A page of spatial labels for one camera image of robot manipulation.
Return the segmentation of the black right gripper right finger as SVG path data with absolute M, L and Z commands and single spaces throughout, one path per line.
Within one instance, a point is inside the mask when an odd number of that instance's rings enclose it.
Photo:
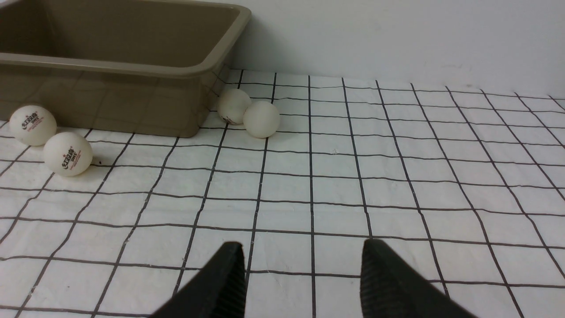
M 366 239 L 363 245 L 360 302 L 364 318 L 474 317 L 380 239 Z

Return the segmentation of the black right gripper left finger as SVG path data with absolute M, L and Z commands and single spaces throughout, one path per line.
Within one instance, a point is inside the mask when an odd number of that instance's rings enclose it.
M 245 261 L 242 244 L 226 242 L 152 318 L 243 318 Z

